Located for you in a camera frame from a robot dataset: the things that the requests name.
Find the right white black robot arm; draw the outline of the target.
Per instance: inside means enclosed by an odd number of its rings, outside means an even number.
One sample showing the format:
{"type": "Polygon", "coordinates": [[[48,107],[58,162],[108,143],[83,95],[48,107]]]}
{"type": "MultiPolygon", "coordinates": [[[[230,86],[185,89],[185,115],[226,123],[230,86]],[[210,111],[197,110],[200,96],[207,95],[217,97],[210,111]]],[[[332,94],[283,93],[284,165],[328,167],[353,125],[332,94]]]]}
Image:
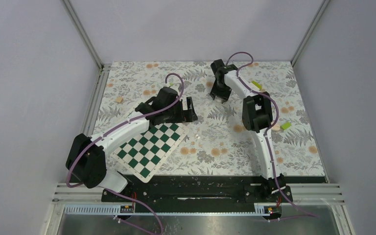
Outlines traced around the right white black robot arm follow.
{"type": "Polygon", "coordinates": [[[218,59],[211,63],[215,77],[210,96],[222,103],[228,101],[232,92],[242,99],[242,123],[251,132],[261,163],[262,183],[261,195],[269,202],[275,201],[285,189],[284,177],[276,170],[274,148],[271,138],[273,120],[272,99],[269,93],[253,91],[238,77],[238,68],[231,64],[225,65],[218,59]]]}

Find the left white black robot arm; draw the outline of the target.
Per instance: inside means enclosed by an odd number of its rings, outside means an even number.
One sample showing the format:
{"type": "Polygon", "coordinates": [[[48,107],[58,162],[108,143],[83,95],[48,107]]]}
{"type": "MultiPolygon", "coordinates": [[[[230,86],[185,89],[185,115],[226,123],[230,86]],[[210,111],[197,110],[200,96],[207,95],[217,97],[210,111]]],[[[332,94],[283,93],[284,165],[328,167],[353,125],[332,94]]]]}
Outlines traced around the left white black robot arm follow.
{"type": "Polygon", "coordinates": [[[72,143],[66,160],[68,170],[66,185],[72,188],[74,176],[87,188],[107,188],[120,201],[132,196],[132,188],[121,173],[108,170],[106,157],[138,134],[164,123],[186,123],[198,120],[192,97],[186,98],[187,109],[183,109],[182,94],[170,87],[163,87],[156,96],[140,103],[120,124],[92,136],[81,133],[72,143]]]}

